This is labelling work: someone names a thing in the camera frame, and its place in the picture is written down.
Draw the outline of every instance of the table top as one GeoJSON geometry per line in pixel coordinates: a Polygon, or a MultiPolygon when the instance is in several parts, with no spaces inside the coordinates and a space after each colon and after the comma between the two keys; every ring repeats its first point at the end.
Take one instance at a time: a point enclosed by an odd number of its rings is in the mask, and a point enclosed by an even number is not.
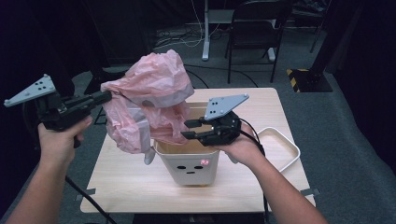
{"type": "MultiPolygon", "coordinates": [[[[195,90],[187,102],[207,102],[211,97],[249,94],[249,99],[233,111],[247,120],[257,132],[273,127],[293,141],[289,124],[275,89],[207,89],[195,90]]],[[[266,157],[278,169],[296,153],[273,136],[261,139],[266,157]]],[[[282,172],[298,190],[309,189],[303,165],[297,160],[282,172]]],[[[234,164],[220,152],[214,183],[209,186],[181,186],[156,155],[150,165],[144,154],[129,154],[116,147],[107,135],[92,172],[87,189],[95,189],[92,197],[108,213],[228,213],[262,212],[262,189],[251,171],[243,164],[234,164]]],[[[307,199],[315,205],[313,196],[307,199]]],[[[97,210],[84,199],[82,212],[97,210]]]]}

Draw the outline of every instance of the chair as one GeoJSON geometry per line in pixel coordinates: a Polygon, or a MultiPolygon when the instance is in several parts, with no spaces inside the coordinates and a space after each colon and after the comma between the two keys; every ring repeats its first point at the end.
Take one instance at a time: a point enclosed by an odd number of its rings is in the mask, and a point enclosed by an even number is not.
{"type": "Polygon", "coordinates": [[[270,82],[274,81],[283,28],[291,13],[290,1],[250,0],[239,5],[233,12],[230,37],[225,52],[229,57],[228,83],[230,83],[233,49],[265,49],[264,57],[270,48],[276,48],[276,58],[270,82]]]}
{"type": "Polygon", "coordinates": [[[313,8],[301,6],[301,2],[299,1],[293,1],[293,7],[292,7],[292,12],[291,16],[295,20],[306,20],[306,21],[312,21],[313,23],[317,24],[317,29],[315,31],[315,40],[314,43],[312,44],[311,50],[309,50],[310,53],[314,51],[315,45],[317,44],[319,34],[322,30],[323,23],[326,19],[326,15],[329,11],[329,7],[332,3],[332,0],[328,1],[323,1],[324,4],[326,4],[326,8],[322,11],[317,11],[314,10],[313,8]]]}

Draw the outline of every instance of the plastic bag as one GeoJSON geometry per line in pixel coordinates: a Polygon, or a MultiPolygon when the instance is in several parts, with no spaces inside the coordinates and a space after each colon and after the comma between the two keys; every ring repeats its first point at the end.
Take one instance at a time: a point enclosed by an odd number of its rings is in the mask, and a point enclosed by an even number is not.
{"type": "Polygon", "coordinates": [[[180,132],[190,109],[191,81],[180,56],[173,50],[142,57],[125,77],[103,83],[101,91],[113,98],[104,104],[107,132],[118,148],[148,153],[150,137],[169,144],[185,144],[180,132]]]}

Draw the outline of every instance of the small trash can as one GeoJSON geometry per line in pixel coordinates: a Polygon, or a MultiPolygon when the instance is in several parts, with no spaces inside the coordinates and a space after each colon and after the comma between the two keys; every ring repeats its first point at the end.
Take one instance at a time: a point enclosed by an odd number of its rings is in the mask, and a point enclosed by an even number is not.
{"type": "MultiPolygon", "coordinates": [[[[190,103],[189,119],[202,117],[206,105],[207,102],[190,103]]],[[[194,130],[199,133],[210,128],[210,125],[204,125],[194,130]]],[[[218,150],[204,147],[198,140],[190,140],[186,145],[169,145],[154,141],[154,148],[179,185],[210,185],[214,182],[219,163],[218,150]]]]}

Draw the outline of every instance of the human arm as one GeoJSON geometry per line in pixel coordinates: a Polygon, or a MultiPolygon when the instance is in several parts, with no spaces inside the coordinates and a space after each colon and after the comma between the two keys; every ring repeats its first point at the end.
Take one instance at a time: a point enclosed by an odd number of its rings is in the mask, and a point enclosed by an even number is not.
{"type": "MultiPolygon", "coordinates": [[[[242,131],[253,136],[245,124],[242,131]]],[[[327,223],[319,210],[262,155],[252,140],[241,134],[231,145],[217,148],[253,172],[278,223],[327,223]]]]}
{"type": "Polygon", "coordinates": [[[91,123],[92,118],[89,116],[64,132],[49,131],[43,124],[38,125],[40,162],[7,223],[58,222],[64,178],[75,157],[74,136],[82,141],[82,132],[91,123]]]}

